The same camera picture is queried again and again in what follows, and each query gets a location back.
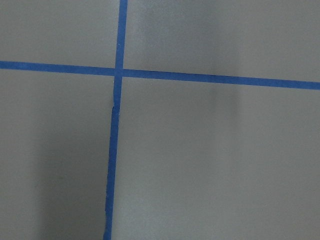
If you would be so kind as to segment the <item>blue tape strip crosswise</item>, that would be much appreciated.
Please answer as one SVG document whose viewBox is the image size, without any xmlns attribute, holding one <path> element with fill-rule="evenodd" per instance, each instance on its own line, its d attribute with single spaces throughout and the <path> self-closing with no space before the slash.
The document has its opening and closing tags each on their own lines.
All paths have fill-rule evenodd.
<svg viewBox="0 0 320 240">
<path fill-rule="evenodd" d="M 107 68 L 107 67 L 3 61 L 3 60 L 0 62 L 0 68 L 4 70 L 21 70 L 21 71 L 67 73 L 67 74 L 97 75 L 97 76 L 114 76 L 116 73 L 115 69 Z M 120 71 L 120 73 L 122 74 L 122 76 L 128 77 L 128 78 L 160 79 L 160 80 L 174 80 L 174 81 L 201 82 L 201 83 L 219 83 L 219 84 L 291 88 L 291 89 L 304 89 L 304 90 L 320 89 L 320 83 L 313 82 L 313 81 L 268 79 L 268 78 L 256 78 L 256 77 L 210 75 L 210 74 L 166 72 L 166 71 L 150 71 L 150 70 L 138 70 L 138 69 L 123 69 Z"/>
</svg>

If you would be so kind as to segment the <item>blue tape strip lengthwise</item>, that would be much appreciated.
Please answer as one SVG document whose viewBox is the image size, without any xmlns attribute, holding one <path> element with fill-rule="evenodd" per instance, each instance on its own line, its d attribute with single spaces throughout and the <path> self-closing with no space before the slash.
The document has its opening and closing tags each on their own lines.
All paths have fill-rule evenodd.
<svg viewBox="0 0 320 240">
<path fill-rule="evenodd" d="M 106 196 L 105 196 L 105 229 L 103 233 L 104 240 L 112 238 L 113 210 L 115 195 L 115 180 L 118 152 L 119 120 L 122 96 L 122 80 L 124 70 L 124 53 L 126 38 L 128 1 L 119 2 L 118 28 L 115 55 L 115 70 L 113 81 L 113 107 L 111 112 L 110 138 L 108 151 Z"/>
</svg>

